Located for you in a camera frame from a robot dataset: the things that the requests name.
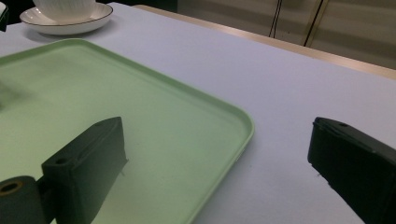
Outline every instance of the table surface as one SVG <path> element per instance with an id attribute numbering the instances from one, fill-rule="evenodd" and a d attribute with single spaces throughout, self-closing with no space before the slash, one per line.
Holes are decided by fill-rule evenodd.
<path id="1" fill-rule="evenodd" d="M 109 24 L 83 35 L 10 25 L 0 56 L 83 38 L 244 108 L 255 135 L 195 223 L 362 223 L 306 159 L 312 122 L 337 119 L 396 147 L 396 71 L 154 8 L 110 5 Z"/>

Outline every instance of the tray rim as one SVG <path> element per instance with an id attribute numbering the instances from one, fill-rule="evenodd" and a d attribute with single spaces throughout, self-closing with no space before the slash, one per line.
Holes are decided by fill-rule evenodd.
<path id="1" fill-rule="evenodd" d="M 56 49 L 61 49 L 61 48 L 71 48 L 71 47 L 75 47 L 75 46 L 88 47 L 89 49 L 93 49 L 93 50 L 97 51 L 98 53 L 104 53 L 106 55 L 113 55 L 114 57 L 117 57 L 118 59 L 121 60 L 120 63 L 133 63 L 133 64 L 139 66 L 141 69 L 149 70 L 149 71 L 155 73 L 156 75 L 161 75 L 161 78 L 170 80 L 171 82 L 177 84 L 178 87 L 181 86 L 184 88 L 188 88 L 189 89 L 189 90 L 187 90 L 188 92 L 193 91 L 195 93 L 198 93 L 198 94 L 204 96 L 206 99 L 208 98 L 211 101 L 216 101 L 216 102 L 221 103 L 223 105 L 222 107 L 224 107 L 226 105 L 227 107 L 232 108 L 233 111 L 238 112 L 237 114 L 235 114 L 235 113 L 233 113 L 233 114 L 235 114 L 239 119 L 244 119 L 245 121 L 247 121 L 247 123 L 245 123 L 245 122 L 244 123 L 247 125 L 249 132 L 247 132 L 248 134 L 247 134 L 245 140 L 243 142 L 241 142 L 241 147 L 235 151 L 233 158 L 230 160 L 230 162 L 227 162 L 227 165 L 219 173 L 219 177 L 216 179 L 216 181 L 211 183 L 211 188 L 206 192 L 205 197 L 203 197 L 200 200 L 200 202 L 196 204 L 195 208 L 192 210 L 193 212 L 190 213 L 188 216 L 186 216 L 186 217 L 190 217 L 190 218 L 188 218 L 186 223 L 192 223 L 195 220 L 195 218 L 197 217 L 197 215 L 201 212 L 201 210 L 205 206 L 205 204 L 209 201 L 210 197 L 213 195 L 215 190 L 218 188 L 219 184 L 223 181 L 223 179 L 229 173 L 229 171 L 231 170 L 233 165 L 239 160 L 239 158 L 245 151 L 248 143 L 252 139 L 254 132 L 255 132 L 255 125 L 254 125 L 252 117 L 243 108 L 241 108 L 237 105 L 233 105 L 229 102 L 222 100 L 221 98 L 219 98 L 217 96 L 214 96 L 214 95 L 207 93 L 205 91 L 201 91 L 198 88 L 192 86 L 191 84 L 186 84 L 186 83 L 179 81 L 173 77 L 169 77 L 168 75 L 164 74 L 163 72 L 159 72 L 158 70 L 156 70 L 154 68 L 148 67 L 142 63 L 138 63 L 138 62 L 134 61 L 133 59 L 124 57 L 124 56 L 118 54 L 117 52 L 111 51 L 111 50 L 101 47 L 99 45 L 93 44 L 90 41 L 80 39 L 80 38 L 63 39 L 63 40 L 54 41 L 52 43 L 45 44 L 42 46 L 38 46 L 38 47 L 35 47 L 32 49 L 27 49 L 27 50 L 15 52 L 12 54 L 8 54 L 6 56 L 0 57 L 0 66 L 2 66 L 3 64 L 7 64 L 7 62 L 13 62 L 13 61 L 18 61 L 18 60 L 23 60 L 25 58 L 30 58 L 32 53 L 40 54 L 40 53 L 49 52 L 51 50 L 56 50 Z"/>

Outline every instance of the screw hole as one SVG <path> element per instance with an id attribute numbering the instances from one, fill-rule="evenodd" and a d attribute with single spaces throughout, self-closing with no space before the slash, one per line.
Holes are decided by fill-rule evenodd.
<path id="1" fill-rule="evenodd" d="M 21 181 L 6 183 L 5 185 L 0 187 L 0 196 L 13 193 L 13 192 L 17 191 L 21 186 L 22 186 Z"/>
<path id="2" fill-rule="evenodd" d="M 65 164 L 67 162 L 67 159 L 65 159 L 65 158 L 60 158 L 60 159 L 58 159 L 58 160 L 56 160 L 56 164 L 58 164 L 58 165 L 62 165 L 62 164 Z"/>
<path id="3" fill-rule="evenodd" d="M 9 192 L 9 191 L 11 191 L 11 190 L 14 190 L 17 186 L 18 186 L 17 183 L 11 183 L 11 184 L 8 184 L 8 185 L 3 186 L 3 187 L 0 189 L 0 191 L 2 191 L 3 193 Z"/>

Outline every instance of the white saucer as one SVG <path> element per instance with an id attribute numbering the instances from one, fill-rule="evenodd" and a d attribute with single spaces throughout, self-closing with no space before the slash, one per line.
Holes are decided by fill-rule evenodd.
<path id="1" fill-rule="evenodd" d="M 32 7 L 20 15 L 20 19 L 28 27 L 47 35 L 75 35 L 86 33 L 104 26 L 113 13 L 113 8 L 106 4 L 96 3 L 92 15 L 85 21 L 72 24 L 60 24 L 44 16 L 36 7 Z"/>
<path id="2" fill-rule="evenodd" d="M 0 2 L 0 17 L 3 16 L 3 12 L 6 11 L 6 5 Z"/>

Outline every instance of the white table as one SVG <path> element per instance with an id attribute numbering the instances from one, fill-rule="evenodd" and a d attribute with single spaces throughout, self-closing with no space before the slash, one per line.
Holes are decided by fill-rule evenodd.
<path id="1" fill-rule="evenodd" d="M 396 81 L 389 78 L 396 71 L 110 5 L 107 26 L 73 37 L 241 106 L 255 121 L 252 141 L 196 223 L 362 223 L 306 159 L 312 122 L 338 119 L 396 147 Z M 0 34 L 0 56 L 63 38 L 10 25 Z"/>

